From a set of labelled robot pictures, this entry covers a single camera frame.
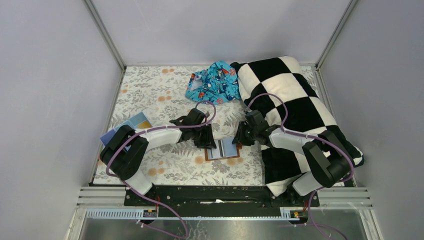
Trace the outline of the brown leather card holder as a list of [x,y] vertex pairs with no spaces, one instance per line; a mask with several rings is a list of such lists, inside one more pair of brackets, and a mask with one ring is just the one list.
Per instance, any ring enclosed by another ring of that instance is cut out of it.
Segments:
[[233,137],[215,139],[214,144],[216,148],[205,150],[205,160],[216,161],[224,159],[233,159],[240,157],[240,148],[238,145],[233,144]]

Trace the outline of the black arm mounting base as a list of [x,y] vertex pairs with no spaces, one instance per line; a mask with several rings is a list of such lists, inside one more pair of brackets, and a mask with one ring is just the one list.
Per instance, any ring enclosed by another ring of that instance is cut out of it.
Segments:
[[281,217],[281,208],[319,207],[317,195],[274,196],[266,186],[155,185],[146,197],[166,204],[181,217]]

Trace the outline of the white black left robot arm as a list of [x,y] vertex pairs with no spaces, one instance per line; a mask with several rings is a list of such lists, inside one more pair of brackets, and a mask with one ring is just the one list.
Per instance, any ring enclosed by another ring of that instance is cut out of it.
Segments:
[[136,191],[136,199],[144,206],[155,200],[154,184],[140,170],[145,153],[163,145],[192,140],[199,149],[215,149],[212,126],[197,108],[187,115],[170,120],[170,124],[146,129],[121,126],[99,155],[106,172]]

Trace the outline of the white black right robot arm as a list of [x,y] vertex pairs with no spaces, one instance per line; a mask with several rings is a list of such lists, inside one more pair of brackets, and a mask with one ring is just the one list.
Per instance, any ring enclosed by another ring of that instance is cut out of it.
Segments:
[[309,171],[297,178],[287,191],[287,201],[301,205],[315,190],[330,188],[347,174],[352,174],[354,162],[334,133],[306,134],[269,125],[258,110],[246,113],[238,124],[233,144],[251,146],[259,142],[274,149],[285,149],[305,156]]

